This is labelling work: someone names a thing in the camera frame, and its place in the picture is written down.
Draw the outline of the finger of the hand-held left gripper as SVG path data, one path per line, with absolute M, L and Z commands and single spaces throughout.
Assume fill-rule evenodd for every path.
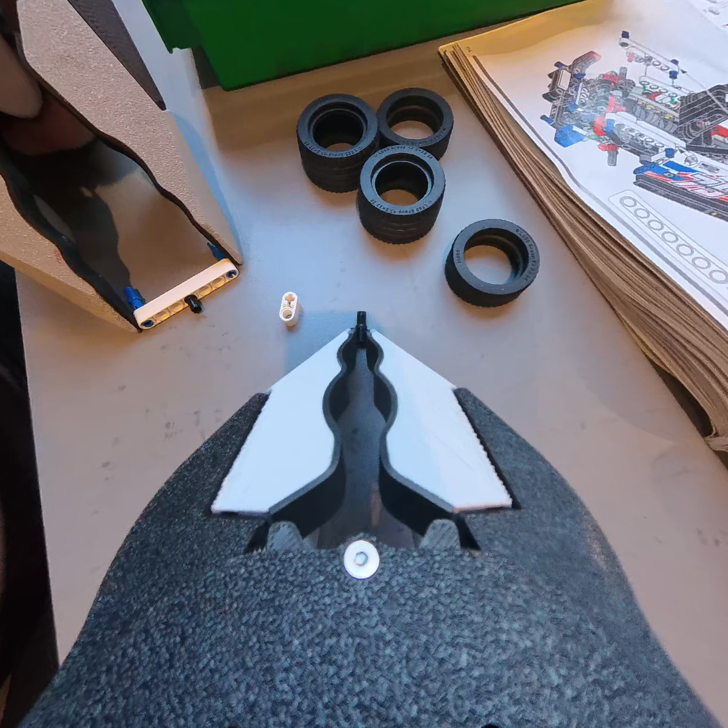
M 97 318 L 139 332 L 131 305 L 46 216 L 47 205 L 39 204 L 5 144 L 1 175 L 2 261 Z
M 69 2 L 20 1 L 16 14 L 20 50 L 33 72 L 241 265 L 228 218 L 173 115 L 150 99 Z

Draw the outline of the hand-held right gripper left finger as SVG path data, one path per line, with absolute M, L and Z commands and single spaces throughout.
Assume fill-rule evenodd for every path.
M 293 522 L 303 537 L 334 515 L 345 493 L 339 419 L 357 350 L 355 331 L 344 331 L 271 387 L 214 514 Z

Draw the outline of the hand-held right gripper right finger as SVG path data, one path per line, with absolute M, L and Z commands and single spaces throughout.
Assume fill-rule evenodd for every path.
M 388 513 L 426 543 L 478 549 L 465 516 L 513 498 L 454 385 L 377 331 L 366 333 L 374 401 L 384 418 L 378 490 Z

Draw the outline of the white holed brick beam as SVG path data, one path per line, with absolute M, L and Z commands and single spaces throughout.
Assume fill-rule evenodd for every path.
M 135 321 L 142 330 L 153 328 L 185 308 L 193 309 L 191 297 L 201 302 L 238 275 L 239 270 L 230 259 L 220 260 L 135 309 Z

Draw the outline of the grey desk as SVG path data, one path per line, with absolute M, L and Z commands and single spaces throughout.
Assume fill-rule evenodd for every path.
M 172 472 L 254 393 L 366 310 L 379 331 L 467 387 L 539 449 L 599 523 L 675 665 L 726 726 L 726 469 L 573 259 L 450 82 L 440 41 L 227 93 L 201 89 L 140 2 L 116 2 L 168 110 L 240 236 L 240 280 L 130 333 L 18 275 L 59 659 L 132 524 Z M 431 88 L 455 116 L 432 232 L 366 234 L 355 195 L 306 178 L 302 109 L 328 93 L 377 106 Z M 540 252 L 514 301 L 446 281 L 466 226 L 502 219 Z M 279 318 L 284 293 L 297 324 Z

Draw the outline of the person's left hand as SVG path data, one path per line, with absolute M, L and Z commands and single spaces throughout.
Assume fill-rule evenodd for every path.
M 41 86 L 23 66 L 13 45 L 1 35 L 1 113 L 37 119 L 43 107 Z

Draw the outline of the black rubber toy tyre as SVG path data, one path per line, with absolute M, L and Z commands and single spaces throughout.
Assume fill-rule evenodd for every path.
M 441 210 L 446 179 L 440 162 L 418 147 L 395 145 L 375 152 L 359 175 L 357 209 L 364 229 L 390 244 L 414 242 L 434 226 Z M 405 191 L 409 205 L 387 202 L 383 194 Z
M 298 119 L 296 133 L 306 175 L 330 192 L 356 190 L 363 165 L 378 150 L 377 115 L 352 95 L 333 94 L 311 102 Z
M 449 145 L 453 114 L 448 102 L 429 89 L 411 87 L 387 96 L 377 110 L 379 146 L 408 146 L 423 149 L 440 160 Z M 430 129 L 425 138 L 406 138 L 394 131 L 402 122 L 420 122 Z
M 502 284 L 478 278 L 468 267 L 465 253 L 489 247 L 504 252 L 511 276 Z M 540 252 L 533 238 L 520 226 L 502 219 L 477 221 L 461 230 L 450 247 L 444 273 L 450 289 L 468 304 L 496 307 L 518 298 L 536 279 Z

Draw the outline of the person's torso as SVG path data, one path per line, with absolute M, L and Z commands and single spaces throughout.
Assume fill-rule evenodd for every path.
M 58 669 L 14 269 L 1 263 L 2 727 L 18 726 Z

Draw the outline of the green plastic bin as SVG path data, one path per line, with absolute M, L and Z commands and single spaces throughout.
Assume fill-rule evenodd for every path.
M 167 49 L 201 48 L 224 90 L 569 4 L 569 1 L 143 2 Z

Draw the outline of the open instruction booklet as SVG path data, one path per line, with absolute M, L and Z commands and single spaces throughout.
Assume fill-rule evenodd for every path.
M 727 443 L 726 2 L 577 2 L 440 46 L 644 353 Z

